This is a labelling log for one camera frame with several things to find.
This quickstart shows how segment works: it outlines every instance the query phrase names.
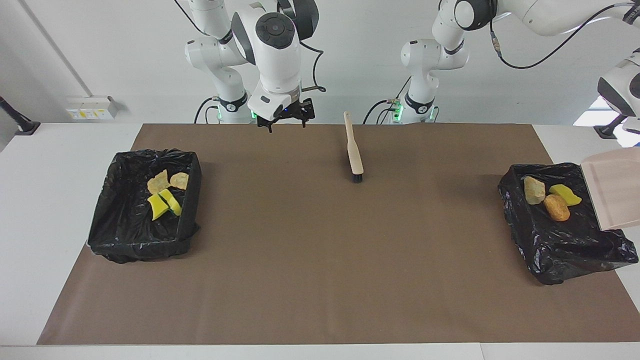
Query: black trash bag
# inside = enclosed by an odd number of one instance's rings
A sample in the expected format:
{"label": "black trash bag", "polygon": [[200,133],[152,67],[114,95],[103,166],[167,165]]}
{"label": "black trash bag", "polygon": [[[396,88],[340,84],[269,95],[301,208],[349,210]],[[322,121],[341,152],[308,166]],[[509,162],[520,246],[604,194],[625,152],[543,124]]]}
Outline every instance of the black trash bag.
{"label": "black trash bag", "polygon": [[[544,204],[527,203],[526,176],[545,183],[547,191],[553,185],[564,184],[581,197],[582,202],[569,207],[569,220],[556,222]],[[539,282],[562,284],[573,277],[638,262],[636,248],[622,230],[600,230],[578,165],[513,165],[500,181],[498,190],[504,201],[504,218],[511,227],[511,238]]]}
{"label": "black trash bag", "polygon": [[[169,178],[189,174],[187,190],[170,188],[182,215],[170,211],[151,221],[147,181],[167,169]],[[184,254],[198,231],[195,224],[202,173],[198,156],[180,150],[119,152],[113,158],[93,214],[87,245],[116,263]]]}

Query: food item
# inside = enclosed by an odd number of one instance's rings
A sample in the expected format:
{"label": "food item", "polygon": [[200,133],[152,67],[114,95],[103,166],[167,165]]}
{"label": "food item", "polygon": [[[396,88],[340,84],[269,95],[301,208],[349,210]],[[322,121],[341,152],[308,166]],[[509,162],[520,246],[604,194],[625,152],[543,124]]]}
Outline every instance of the food item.
{"label": "food item", "polygon": [[171,184],[168,181],[166,170],[156,175],[153,179],[147,181],[147,188],[151,195],[155,195],[164,189],[168,189]]}
{"label": "food item", "polygon": [[187,184],[189,183],[189,174],[179,172],[178,174],[171,176],[170,183],[174,188],[187,190]]}
{"label": "food item", "polygon": [[531,176],[524,178],[524,195],[529,205],[538,205],[545,200],[547,191],[545,183],[535,180]]}
{"label": "food item", "polygon": [[566,201],[560,195],[549,195],[545,198],[545,208],[555,221],[567,221],[571,216]]}
{"label": "food item", "polygon": [[566,201],[567,206],[575,206],[582,202],[581,197],[575,195],[573,190],[562,184],[551,186],[549,192],[554,195],[560,195]]}
{"label": "food item", "polygon": [[169,189],[164,189],[163,191],[159,192],[158,195],[160,195],[164,199],[164,201],[169,204],[169,208],[175,216],[179,217],[180,215],[182,215],[182,208],[180,207],[178,200],[175,199]]}
{"label": "food item", "polygon": [[163,216],[164,213],[169,211],[169,205],[167,205],[158,194],[151,195],[147,201],[151,204],[151,210],[153,211],[151,221],[156,221],[158,218]]}

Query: robotic arm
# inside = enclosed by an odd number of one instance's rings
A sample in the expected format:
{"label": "robotic arm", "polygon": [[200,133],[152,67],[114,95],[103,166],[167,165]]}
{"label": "robotic arm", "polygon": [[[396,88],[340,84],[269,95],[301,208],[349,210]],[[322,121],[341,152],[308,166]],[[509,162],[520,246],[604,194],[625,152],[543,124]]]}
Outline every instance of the robotic arm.
{"label": "robotic arm", "polygon": [[[438,79],[431,75],[431,71],[459,69],[467,63],[468,51],[464,47],[465,31],[481,29],[492,20],[499,20],[511,13],[529,29],[543,36],[566,33],[588,19],[596,21],[611,17],[640,28],[640,21],[636,21],[640,13],[638,3],[627,2],[611,6],[613,3],[611,0],[441,0],[438,17],[432,29],[435,39],[415,40],[403,47],[401,58],[412,75],[412,81],[409,91],[401,99],[401,105],[404,107],[402,116],[392,119],[392,123],[408,124],[426,120],[438,88]],[[600,14],[593,17],[593,14],[598,12]],[[494,39],[494,46],[500,54],[500,45],[496,39]],[[629,58],[626,61],[628,62],[625,62],[624,75],[614,69],[612,72],[615,74],[610,72],[605,75],[600,80],[601,84],[603,81],[609,83],[607,78],[625,76],[624,79],[613,82],[621,81],[628,86],[631,81],[628,78],[629,75],[637,74],[640,67]],[[619,87],[609,86],[608,90],[600,93],[607,101],[615,93],[624,98],[625,103],[633,102],[628,96],[630,91],[622,91]],[[605,85],[598,87],[599,90],[605,88],[607,88]],[[638,106],[638,111],[634,113],[640,113],[640,103]]]}
{"label": "robotic arm", "polygon": [[[224,0],[189,0],[194,20],[208,37],[187,44],[186,55],[196,68],[213,76],[219,92],[223,122],[248,123],[255,114],[258,126],[291,117],[303,126],[315,117],[311,99],[300,101],[300,41],[316,30],[314,0],[277,0],[284,14],[267,12],[255,3],[230,20]],[[260,71],[252,96],[231,66],[251,63]]]}

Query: brown paper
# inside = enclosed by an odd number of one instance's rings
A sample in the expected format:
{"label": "brown paper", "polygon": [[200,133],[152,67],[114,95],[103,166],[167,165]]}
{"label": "brown paper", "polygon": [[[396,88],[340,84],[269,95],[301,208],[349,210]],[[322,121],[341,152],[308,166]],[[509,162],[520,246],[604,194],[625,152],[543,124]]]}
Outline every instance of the brown paper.
{"label": "brown paper", "polygon": [[640,341],[615,272],[542,286],[497,191],[550,163],[531,126],[144,125],[134,149],[195,151],[192,249],[118,265],[84,248],[39,344]]}

